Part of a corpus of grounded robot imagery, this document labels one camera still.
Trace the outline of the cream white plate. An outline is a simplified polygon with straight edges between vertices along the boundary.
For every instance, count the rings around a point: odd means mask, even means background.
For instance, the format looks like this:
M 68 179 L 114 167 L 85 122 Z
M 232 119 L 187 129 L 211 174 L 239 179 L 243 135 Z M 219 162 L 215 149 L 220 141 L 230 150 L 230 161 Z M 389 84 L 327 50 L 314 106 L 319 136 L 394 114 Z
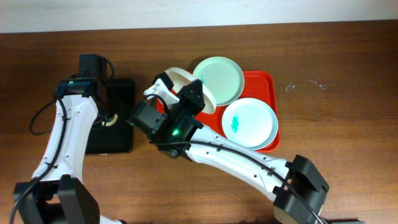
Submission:
M 176 93 L 178 93 L 184 86 L 189 85 L 197 80 L 197 78 L 195 78 L 191 73 L 178 67 L 170 67 L 165 70 L 165 73 L 173 82 L 174 87 L 172 89 Z M 214 114 L 216 111 L 216 100 L 204 83 L 202 83 L 202 86 L 205 102 L 205 107 L 202 112 L 206 114 Z

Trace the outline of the green yellow sponge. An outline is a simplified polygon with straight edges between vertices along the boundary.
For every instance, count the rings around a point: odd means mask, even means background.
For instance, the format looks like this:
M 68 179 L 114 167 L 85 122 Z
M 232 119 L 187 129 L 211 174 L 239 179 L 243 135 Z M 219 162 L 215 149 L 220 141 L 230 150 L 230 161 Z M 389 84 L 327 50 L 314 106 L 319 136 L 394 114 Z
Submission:
M 118 120 L 118 115 L 114 114 L 112 117 L 106 117 L 102 122 L 101 125 L 108 127 L 108 126 L 112 126 L 116 123 L 116 121 Z

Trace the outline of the mint green plate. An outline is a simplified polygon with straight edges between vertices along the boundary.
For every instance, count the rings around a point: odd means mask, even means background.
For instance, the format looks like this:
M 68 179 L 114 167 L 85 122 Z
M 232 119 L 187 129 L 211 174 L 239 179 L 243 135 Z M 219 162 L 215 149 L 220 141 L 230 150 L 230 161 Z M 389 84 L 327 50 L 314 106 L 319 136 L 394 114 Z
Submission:
M 240 66 L 226 57 L 210 57 L 201 61 L 193 76 L 200 79 L 216 100 L 217 106 L 237 100 L 244 89 L 244 73 Z

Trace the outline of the light blue plate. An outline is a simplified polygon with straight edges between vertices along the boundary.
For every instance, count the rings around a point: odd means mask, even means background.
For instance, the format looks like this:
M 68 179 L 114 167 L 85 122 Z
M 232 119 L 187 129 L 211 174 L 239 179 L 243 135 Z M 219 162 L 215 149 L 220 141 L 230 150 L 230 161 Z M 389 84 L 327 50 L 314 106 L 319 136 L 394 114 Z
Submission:
M 227 139 L 251 150 L 271 145 L 279 130 L 274 110 L 256 98 L 241 98 L 227 106 L 221 126 Z

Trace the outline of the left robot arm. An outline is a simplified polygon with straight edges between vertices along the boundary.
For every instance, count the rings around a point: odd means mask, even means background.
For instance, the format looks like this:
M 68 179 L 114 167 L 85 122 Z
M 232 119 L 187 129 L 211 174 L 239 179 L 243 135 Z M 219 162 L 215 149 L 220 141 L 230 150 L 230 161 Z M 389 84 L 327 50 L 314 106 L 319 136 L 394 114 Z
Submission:
M 78 73 L 55 89 L 56 115 L 47 148 L 31 180 L 16 184 L 10 223 L 17 214 L 24 223 L 114 223 L 100 213 L 82 180 L 91 130 L 105 131 L 92 141 L 99 146 L 111 139 L 109 128 L 121 120 L 110 101 L 108 87 L 114 77 L 108 71 L 114 68 L 105 57 L 81 55 Z

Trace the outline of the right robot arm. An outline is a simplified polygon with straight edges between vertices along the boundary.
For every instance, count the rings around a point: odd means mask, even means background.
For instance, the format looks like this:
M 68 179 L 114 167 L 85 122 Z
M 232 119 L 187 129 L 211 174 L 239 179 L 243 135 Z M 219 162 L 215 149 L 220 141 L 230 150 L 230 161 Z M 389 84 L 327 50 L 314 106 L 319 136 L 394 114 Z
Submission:
M 166 73 L 157 75 L 127 122 L 169 157 L 213 166 L 253 186 L 272 201 L 279 222 L 327 223 L 320 213 L 330 187 L 311 160 L 266 156 L 220 136 L 195 119 L 205 107 L 202 82 L 177 94 L 173 86 Z

